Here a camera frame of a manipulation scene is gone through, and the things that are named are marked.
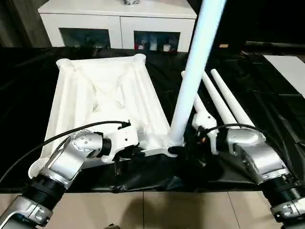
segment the robotic arm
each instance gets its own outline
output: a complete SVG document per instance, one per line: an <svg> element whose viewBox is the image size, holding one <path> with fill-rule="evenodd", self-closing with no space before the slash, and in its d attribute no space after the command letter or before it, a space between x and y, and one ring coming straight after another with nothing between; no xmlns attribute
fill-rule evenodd
<svg viewBox="0 0 305 229"><path fill-rule="evenodd" d="M131 125L106 137L89 130L73 133L65 141L63 149L52 154L25 192L4 211L0 217L0 229L44 227L87 158L112 161L116 153L138 143L137 131Z"/></svg>

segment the black tablecloth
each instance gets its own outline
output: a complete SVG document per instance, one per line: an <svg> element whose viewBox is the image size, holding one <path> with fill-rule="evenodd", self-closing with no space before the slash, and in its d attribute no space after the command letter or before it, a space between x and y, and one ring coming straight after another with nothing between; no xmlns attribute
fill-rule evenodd
<svg viewBox="0 0 305 229"><path fill-rule="evenodd" d="M21 155L44 140L59 70L58 59L91 59L134 55L135 50L0 49L0 176ZM157 95L171 122L187 54L142 52ZM254 124L291 171L304 181L305 100L263 56L215 56L207 72L216 68ZM204 87L199 95L209 112L221 120ZM156 155L125 161L123 174L114 165L85 169L70 192L221 191L254 190L257 186L238 160L227 152L211 156L199 146L191 125L185 132L187 148L177 158ZM41 151L16 166L0 184L0 192L20 192L28 183L27 170Z"/></svg>

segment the white pole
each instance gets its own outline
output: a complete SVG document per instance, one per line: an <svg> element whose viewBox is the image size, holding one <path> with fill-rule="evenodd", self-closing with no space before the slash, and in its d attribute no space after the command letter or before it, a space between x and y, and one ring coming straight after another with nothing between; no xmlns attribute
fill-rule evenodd
<svg viewBox="0 0 305 229"><path fill-rule="evenodd" d="M182 78L184 77L185 75L185 71L182 71L181 72L181 76ZM195 97L195 100L194 100L194 108L196 110L197 113L199 112L204 112L204 113L208 113L208 111L206 110L200 96L198 94L196 94L196 97Z"/></svg>
<svg viewBox="0 0 305 229"><path fill-rule="evenodd" d="M216 71L216 69L211 70L211 74L219 87L219 90L224 96L224 99L228 103L231 111L233 112L234 116L236 117L238 123L248 124L254 126L253 122L244 111L242 106L239 104L235 96L232 94L228 86L225 84L223 79L221 78L220 74Z"/></svg>
<svg viewBox="0 0 305 229"><path fill-rule="evenodd" d="M205 69L226 0L203 0L191 51L185 68L171 129L169 144L181 145L200 79Z"/></svg>
<svg viewBox="0 0 305 229"><path fill-rule="evenodd" d="M210 97L213 100L213 103L214 103L221 119L223 120L224 124L236 124L237 121L235 120L233 114L231 113L231 111L225 104L224 100L218 93L217 89L215 88L214 84L212 83L212 81L210 80L210 78L208 77L208 75L205 72L203 72L203 74L202 74L202 81L203 81L206 89L208 90ZM230 128L239 129L238 126L233 126Z"/></svg>

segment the cabinet door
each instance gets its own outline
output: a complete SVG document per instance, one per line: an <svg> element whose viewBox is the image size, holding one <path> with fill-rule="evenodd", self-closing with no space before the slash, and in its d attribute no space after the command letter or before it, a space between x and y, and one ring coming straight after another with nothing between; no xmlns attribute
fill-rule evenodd
<svg viewBox="0 0 305 229"><path fill-rule="evenodd" d="M124 49L189 50L195 20L121 17Z"/></svg>
<svg viewBox="0 0 305 229"><path fill-rule="evenodd" d="M53 47L122 48L120 17L41 14Z"/></svg>

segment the tile floor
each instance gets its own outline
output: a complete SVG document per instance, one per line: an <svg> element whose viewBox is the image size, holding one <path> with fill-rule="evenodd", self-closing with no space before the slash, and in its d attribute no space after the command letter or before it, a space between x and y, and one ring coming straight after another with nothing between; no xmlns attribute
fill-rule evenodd
<svg viewBox="0 0 305 229"><path fill-rule="evenodd" d="M0 212L14 199L0 194ZM280 229L261 192L65 194L46 229Z"/></svg>

